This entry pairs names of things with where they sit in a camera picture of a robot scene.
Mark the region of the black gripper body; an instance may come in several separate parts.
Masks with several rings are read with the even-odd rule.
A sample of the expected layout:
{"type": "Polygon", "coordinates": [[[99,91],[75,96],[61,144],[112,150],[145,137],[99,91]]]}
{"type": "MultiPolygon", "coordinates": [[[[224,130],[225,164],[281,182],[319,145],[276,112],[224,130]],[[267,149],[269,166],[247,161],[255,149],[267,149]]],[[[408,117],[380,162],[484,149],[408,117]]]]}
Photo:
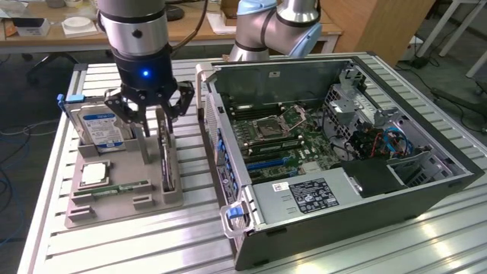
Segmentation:
{"type": "Polygon", "coordinates": [[[171,47],[163,47],[155,54],[144,56],[112,51],[121,79],[121,94],[137,105],[167,104],[177,89],[171,50],[171,47]]]}

